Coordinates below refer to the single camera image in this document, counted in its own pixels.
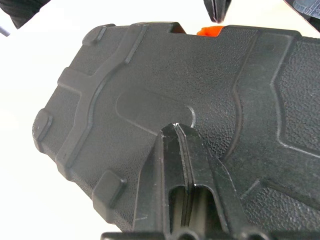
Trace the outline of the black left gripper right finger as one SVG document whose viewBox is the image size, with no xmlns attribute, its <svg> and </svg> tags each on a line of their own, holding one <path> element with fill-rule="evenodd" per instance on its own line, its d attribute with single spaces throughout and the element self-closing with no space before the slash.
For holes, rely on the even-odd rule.
<svg viewBox="0 0 320 240">
<path fill-rule="evenodd" d="M 177 124 L 186 191 L 181 225 L 207 236 L 223 231 L 242 237 L 248 220 L 226 167 L 204 146 L 198 132 Z"/>
</svg>

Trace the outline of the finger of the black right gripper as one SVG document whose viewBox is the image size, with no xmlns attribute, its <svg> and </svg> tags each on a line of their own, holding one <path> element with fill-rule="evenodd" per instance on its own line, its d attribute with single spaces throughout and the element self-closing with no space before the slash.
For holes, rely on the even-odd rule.
<svg viewBox="0 0 320 240">
<path fill-rule="evenodd" d="M 215 0 L 203 0 L 206 11 L 212 22 L 216 22 L 216 5 Z"/>
<path fill-rule="evenodd" d="M 232 0 L 214 0 L 215 21 L 217 23 L 224 21 L 231 2 Z"/>
</svg>

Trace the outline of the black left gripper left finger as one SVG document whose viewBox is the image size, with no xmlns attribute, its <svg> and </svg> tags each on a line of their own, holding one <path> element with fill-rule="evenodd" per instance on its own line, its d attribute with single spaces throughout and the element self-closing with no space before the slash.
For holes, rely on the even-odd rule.
<svg viewBox="0 0 320 240">
<path fill-rule="evenodd" d="M 155 226 L 166 237 L 182 237 L 190 224 L 192 180 L 183 127 L 179 123 L 164 127 L 154 147 Z"/>
</svg>

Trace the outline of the black plastic tool case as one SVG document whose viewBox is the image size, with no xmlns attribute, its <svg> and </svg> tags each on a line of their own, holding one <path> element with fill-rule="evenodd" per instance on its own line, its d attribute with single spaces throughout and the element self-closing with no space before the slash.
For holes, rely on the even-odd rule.
<svg viewBox="0 0 320 240">
<path fill-rule="evenodd" d="M 193 128 L 227 169 L 243 236 L 156 230 L 155 143 Z M 320 240 L 320 38 L 229 25 L 101 25 L 32 126 L 36 148 L 119 232 L 101 240 Z"/>
</svg>

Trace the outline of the person in blue jeans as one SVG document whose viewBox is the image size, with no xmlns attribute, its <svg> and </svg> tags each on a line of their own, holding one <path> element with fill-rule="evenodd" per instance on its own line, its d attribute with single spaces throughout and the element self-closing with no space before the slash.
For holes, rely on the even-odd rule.
<svg viewBox="0 0 320 240">
<path fill-rule="evenodd" d="M 320 0 L 284 0 L 296 11 L 320 19 Z"/>
</svg>

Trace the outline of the person in black clothes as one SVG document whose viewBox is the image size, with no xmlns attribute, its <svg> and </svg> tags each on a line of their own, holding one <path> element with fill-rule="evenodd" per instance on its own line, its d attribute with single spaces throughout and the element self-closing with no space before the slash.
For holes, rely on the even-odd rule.
<svg viewBox="0 0 320 240">
<path fill-rule="evenodd" d="M 11 18 L 16 29 L 27 23 L 50 0 L 0 0 L 2 9 Z"/>
</svg>

